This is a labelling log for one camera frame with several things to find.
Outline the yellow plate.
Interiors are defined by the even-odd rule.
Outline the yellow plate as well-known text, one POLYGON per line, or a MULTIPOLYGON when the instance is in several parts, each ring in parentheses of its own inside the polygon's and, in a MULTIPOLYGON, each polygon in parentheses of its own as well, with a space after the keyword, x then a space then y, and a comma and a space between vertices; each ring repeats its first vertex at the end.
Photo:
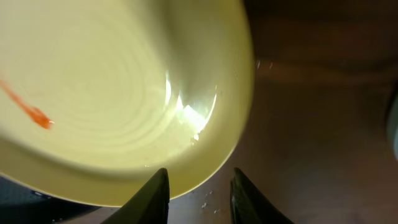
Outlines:
POLYGON ((1 175, 120 207, 166 168, 179 197, 234 151, 253 73, 242 1, 2 0, 1 175))

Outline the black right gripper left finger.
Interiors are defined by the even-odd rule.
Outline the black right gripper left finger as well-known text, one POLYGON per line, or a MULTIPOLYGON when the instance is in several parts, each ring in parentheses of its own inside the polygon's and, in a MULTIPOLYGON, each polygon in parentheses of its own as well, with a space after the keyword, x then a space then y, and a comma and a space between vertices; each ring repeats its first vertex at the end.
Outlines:
POLYGON ((169 202, 169 177, 167 169, 161 168, 101 224, 167 224, 169 202))

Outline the mint green plate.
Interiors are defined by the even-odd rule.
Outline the mint green plate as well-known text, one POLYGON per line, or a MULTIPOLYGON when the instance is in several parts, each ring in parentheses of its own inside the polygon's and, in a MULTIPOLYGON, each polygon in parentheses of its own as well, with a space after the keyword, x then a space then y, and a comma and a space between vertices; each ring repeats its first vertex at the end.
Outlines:
POLYGON ((392 147, 396 159, 398 157, 397 124, 398 124, 398 102, 397 102, 397 93, 396 93, 392 99, 386 123, 387 139, 392 147))

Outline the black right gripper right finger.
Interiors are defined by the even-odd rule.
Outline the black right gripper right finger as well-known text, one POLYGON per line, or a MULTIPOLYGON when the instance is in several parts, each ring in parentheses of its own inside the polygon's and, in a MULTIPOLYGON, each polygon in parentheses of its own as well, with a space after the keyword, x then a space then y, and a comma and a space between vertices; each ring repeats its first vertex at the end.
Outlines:
POLYGON ((237 167, 230 182, 232 224, 294 224, 237 167))

